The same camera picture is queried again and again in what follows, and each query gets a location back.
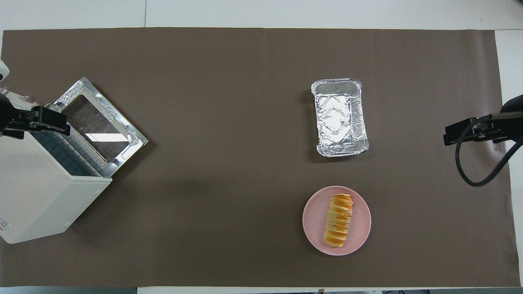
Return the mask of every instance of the foil tray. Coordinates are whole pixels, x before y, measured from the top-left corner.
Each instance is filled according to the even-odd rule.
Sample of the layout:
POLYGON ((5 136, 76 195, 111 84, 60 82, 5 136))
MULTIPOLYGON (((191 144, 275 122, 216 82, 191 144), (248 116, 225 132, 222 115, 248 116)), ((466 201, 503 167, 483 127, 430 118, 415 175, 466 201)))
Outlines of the foil tray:
POLYGON ((316 81, 311 86, 316 106, 318 152, 325 157, 355 155, 369 149, 361 82, 351 78, 316 81))

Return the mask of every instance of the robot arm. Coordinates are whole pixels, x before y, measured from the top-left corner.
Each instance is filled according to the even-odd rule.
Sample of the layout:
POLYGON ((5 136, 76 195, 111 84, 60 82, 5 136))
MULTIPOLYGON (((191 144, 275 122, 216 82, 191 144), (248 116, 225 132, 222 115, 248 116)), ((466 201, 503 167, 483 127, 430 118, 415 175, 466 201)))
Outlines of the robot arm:
POLYGON ((454 153, 456 167, 467 184, 473 187, 488 184, 501 171, 518 148, 523 145, 523 95, 507 101, 498 114, 489 114, 480 118, 472 117, 447 126, 443 141, 446 146, 456 144, 456 152, 454 153), (492 140, 494 143, 513 140, 516 144, 507 151, 486 178, 479 182, 473 182, 465 175, 461 167, 461 143, 488 140, 492 140))
MULTIPOLYGON (((0 81, 8 74, 9 69, 0 60, 0 81)), ((69 135, 70 129, 65 115, 38 106, 30 97, 0 89, 0 137, 5 135, 23 139, 25 131, 51 131, 69 135)))
POLYGON ((0 82, 7 78, 7 75, 9 75, 9 69, 7 68, 5 63, 0 59, 0 82))

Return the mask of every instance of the wire rack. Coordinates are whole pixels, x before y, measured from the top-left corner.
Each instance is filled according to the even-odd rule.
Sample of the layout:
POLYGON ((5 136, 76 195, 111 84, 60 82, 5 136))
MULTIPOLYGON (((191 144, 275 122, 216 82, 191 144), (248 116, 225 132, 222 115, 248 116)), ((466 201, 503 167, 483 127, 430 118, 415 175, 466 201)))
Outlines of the wire rack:
POLYGON ((106 159, 73 128, 70 136, 53 132, 32 133, 32 136, 72 176, 99 177, 98 171, 107 164, 106 159))

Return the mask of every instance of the white table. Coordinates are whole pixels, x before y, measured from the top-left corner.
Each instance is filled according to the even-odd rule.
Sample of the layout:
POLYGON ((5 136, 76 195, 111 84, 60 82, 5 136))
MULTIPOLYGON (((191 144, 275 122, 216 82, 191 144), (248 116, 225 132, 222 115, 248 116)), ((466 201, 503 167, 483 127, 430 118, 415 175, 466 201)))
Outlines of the white table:
MULTIPOLYGON (((13 29, 116 27, 495 30, 503 103, 523 94, 523 3, 517 0, 0 1, 0 35, 13 29)), ((518 181, 523 177, 522 151, 513 156, 509 168, 518 255, 523 256, 523 182, 518 181)), ((523 258, 519 259, 519 272, 523 280, 523 258)), ((148 287, 139 288, 139 293, 313 292, 322 287, 148 287)))

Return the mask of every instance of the label sticker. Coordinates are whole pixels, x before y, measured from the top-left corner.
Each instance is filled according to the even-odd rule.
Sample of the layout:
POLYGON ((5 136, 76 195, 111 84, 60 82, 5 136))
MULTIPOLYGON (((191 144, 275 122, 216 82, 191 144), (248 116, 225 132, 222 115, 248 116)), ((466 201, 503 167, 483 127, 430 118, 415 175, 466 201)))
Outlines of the label sticker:
POLYGON ((3 217, 0 217, 0 232, 7 232, 7 230, 9 230, 9 223, 3 217))

